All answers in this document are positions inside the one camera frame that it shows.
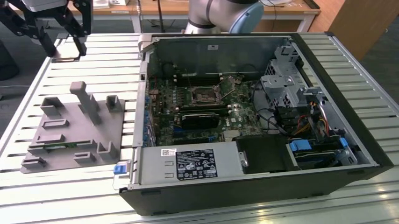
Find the gray 3d printed part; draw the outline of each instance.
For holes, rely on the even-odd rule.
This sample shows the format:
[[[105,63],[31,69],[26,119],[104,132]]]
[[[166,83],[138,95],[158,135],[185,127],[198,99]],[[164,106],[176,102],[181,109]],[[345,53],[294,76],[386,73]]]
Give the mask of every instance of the gray 3d printed part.
[[[70,93],[80,103],[62,104],[57,97],[43,98],[43,112],[22,173],[114,164],[118,161],[124,100],[106,96],[96,101],[85,92],[85,83],[73,82]]]

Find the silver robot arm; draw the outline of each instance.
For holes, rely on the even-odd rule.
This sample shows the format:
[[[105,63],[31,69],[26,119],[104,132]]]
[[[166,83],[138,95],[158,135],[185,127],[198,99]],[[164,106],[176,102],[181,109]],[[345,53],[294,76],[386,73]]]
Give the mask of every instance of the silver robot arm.
[[[184,33],[250,33],[262,13],[262,4],[257,0],[189,0]]]

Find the metal rail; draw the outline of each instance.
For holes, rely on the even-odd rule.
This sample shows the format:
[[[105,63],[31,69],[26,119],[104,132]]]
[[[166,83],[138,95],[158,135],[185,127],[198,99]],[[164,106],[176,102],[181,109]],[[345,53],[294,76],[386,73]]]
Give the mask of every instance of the metal rail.
[[[301,34],[338,89],[394,165],[397,105],[333,37]],[[68,85],[85,81],[97,100],[125,99],[121,160],[132,156],[138,80],[137,34],[93,34],[80,62],[45,61],[0,140],[1,223],[364,223],[399,221],[399,168],[357,181],[328,196],[141,217],[117,195],[113,165],[21,174],[19,163],[42,114],[43,97],[74,102]],[[118,179],[118,184],[128,179]]]

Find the wooden cabinet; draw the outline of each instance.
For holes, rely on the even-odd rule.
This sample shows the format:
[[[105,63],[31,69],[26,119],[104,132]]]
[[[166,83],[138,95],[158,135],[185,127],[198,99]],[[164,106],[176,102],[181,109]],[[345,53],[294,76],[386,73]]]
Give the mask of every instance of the wooden cabinet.
[[[309,32],[330,31],[360,60],[399,14],[399,0],[313,0],[320,7]]]

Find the white box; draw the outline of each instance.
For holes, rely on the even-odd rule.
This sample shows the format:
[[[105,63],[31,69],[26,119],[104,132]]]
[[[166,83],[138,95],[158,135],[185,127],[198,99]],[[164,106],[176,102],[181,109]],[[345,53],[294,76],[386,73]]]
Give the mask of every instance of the white box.
[[[93,0],[93,9],[109,8],[108,0]]]
[[[125,6],[129,0],[109,0],[110,5]]]

